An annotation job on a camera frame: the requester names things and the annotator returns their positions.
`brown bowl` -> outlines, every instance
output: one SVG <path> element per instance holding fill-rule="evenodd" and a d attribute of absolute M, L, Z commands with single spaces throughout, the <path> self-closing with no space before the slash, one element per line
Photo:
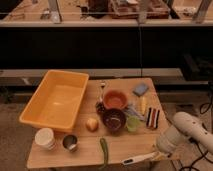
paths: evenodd
<path fill-rule="evenodd" d="M 119 90 L 109 90 L 105 93 L 103 104 L 106 109 L 124 109 L 127 106 L 126 95 Z"/>
<path fill-rule="evenodd" d="M 119 109 L 108 109 L 103 113 L 102 121 L 110 132 L 120 132 L 126 124 L 126 115 Z"/>

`green vegetable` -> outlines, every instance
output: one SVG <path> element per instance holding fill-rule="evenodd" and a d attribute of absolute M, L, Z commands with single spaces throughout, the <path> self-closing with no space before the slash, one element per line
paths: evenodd
<path fill-rule="evenodd" d="M 104 153 L 104 163 L 101 167 L 99 167 L 99 170 L 104 169 L 108 164 L 109 154 L 108 154 L 108 146 L 105 138 L 100 139 L 101 148 Z"/>

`orange bin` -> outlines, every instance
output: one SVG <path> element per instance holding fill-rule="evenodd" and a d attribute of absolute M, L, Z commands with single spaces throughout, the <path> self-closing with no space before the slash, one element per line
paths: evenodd
<path fill-rule="evenodd" d="M 20 122 L 70 133 L 88 79 L 88 74 L 49 70 L 23 110 Z"/>

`potato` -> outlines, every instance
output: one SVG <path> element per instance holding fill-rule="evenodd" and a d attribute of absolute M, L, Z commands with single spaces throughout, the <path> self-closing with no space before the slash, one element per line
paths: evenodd
<path fill-rule="evenodd" d="M 98 120 L 89 118 L 86 122 L 86 127 L 89 131 L 94 132 L 98 129 Z"/>

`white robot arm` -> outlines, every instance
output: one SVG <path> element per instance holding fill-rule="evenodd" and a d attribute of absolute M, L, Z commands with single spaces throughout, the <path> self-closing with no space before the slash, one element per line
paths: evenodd
<path fill-rule="evenodd" d="M 194 138 L 213 154 L 213 135 L 205 130 L 202 122 L 186 112 L 178 112 L 173 117 L 173 125 L 161 134 L 156 141 L 158 150 L 172 154 L 186 138 Z"/>

